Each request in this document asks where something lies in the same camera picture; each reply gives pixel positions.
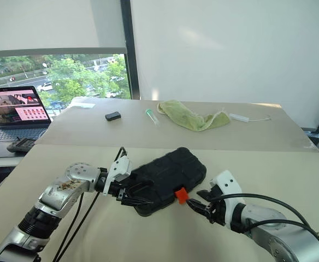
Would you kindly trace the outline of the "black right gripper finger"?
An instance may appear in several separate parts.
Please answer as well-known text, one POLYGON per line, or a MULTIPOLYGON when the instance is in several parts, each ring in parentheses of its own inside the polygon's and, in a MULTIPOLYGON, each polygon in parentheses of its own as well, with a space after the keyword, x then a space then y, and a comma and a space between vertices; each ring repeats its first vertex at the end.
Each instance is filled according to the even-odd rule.
POLYGON ((194 212, 204 216, 206 219, 211 218, 211 210, 209 206, 202 204, 196 199, 188 199, 187 204, 194 212))
POLYGON ((207 202, 214 202, 217 198, 217 193, 214 191, 200 190, 197 194, 207 202))

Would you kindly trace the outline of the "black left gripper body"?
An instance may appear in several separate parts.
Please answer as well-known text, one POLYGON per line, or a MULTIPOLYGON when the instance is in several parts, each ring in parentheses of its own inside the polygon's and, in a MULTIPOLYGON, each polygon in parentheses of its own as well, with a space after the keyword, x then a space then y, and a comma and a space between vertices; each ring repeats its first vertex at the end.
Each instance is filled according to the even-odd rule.
POLYGON ((105 195, 112 196, 116 198, 117 201, 126 201, 126 199, 130 198, 128 190, 133 182, 134 181, 129 177, 124 178, 121 181, 114 178, 107 188, 105 195))

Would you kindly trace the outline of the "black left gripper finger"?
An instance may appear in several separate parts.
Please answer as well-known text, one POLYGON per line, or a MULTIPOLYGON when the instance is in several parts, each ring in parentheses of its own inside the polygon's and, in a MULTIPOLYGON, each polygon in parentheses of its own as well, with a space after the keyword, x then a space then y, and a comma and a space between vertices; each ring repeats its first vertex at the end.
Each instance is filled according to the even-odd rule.
POLYGON ((146 206, 146 205, 152 205, 153 201, 149 200, 149 199, 144 199, 144 198, 140 198, 140 197, 128 197, 128 196, 124 196, 121 199, 121 204, 122 205, 126 205, 126 206, 146 206))
POLYGON ((146 198, 149 195, 149 190, 152 188, 152 181, 139 181, 130 185, 127 189, 127 195, 129 197, 146 198))

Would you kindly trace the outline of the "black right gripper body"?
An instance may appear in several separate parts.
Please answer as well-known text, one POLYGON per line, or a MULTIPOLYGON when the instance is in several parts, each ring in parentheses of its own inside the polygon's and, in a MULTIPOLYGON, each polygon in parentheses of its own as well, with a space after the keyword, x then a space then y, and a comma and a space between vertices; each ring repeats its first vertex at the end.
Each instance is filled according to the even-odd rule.
MULTIPOLYGON (((217 197, 223 196, 220 188, 215 185, 211 188, 211 191, 217 193, 217 197)), ((216 200, 214 202, 209 202, 211 206, 211 223, 217 223, 219 225, 225 226, 225 213, 226 213, 226 204, 224 200, 216 200)))

